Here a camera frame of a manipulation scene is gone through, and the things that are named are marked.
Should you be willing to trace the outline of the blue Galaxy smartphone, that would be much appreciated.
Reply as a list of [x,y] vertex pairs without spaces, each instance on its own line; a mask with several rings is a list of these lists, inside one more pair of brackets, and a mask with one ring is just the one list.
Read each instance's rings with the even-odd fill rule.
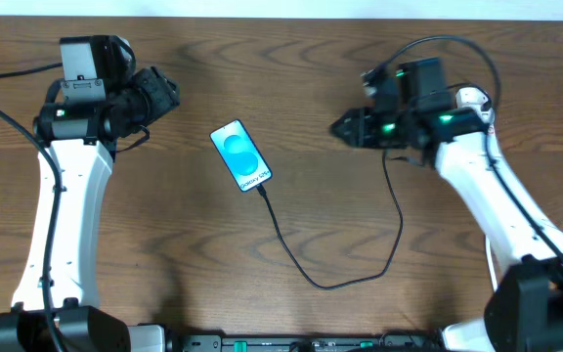
[[273,178],[273,170],[239,119],[213,130],[209,137],[243,193]]

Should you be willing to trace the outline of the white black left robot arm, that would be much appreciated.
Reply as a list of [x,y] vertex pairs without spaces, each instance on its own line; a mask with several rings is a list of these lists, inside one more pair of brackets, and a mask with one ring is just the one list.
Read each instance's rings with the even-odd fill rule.
[[178,84],[137,68],[116,35],[65,37],[64,75],[49,87],[26,137],[38,150],[40,188],[30,250],[0,351],[177,351],[160,324],[129,326],[100,307],[97,250],[103,199],[118,142],[144,143],[179,106]]

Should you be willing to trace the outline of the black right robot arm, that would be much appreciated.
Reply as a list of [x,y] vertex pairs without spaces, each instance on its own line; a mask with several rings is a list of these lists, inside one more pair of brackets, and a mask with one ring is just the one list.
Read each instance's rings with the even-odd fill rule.
[[501,277],[481,318],[442,330],[455,351],[563,351],[563,232],[502,154],[495,102],[479,86],[449,84],[437,58],[378,66],[363,76],[372,105],[331,125],[355,148],[420,152],[461,197]]

